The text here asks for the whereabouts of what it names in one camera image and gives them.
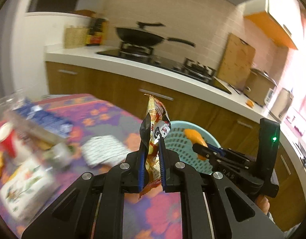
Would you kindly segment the person's right hand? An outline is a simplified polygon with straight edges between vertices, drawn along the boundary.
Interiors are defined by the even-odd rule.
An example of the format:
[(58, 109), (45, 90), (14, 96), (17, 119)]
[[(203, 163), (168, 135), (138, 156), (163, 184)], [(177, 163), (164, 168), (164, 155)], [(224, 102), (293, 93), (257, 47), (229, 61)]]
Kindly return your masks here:
[(259, 195), (255, 199), (255, 204), (264, 212), (265, 215), (268, 215), (270, 203), (265, 195)]

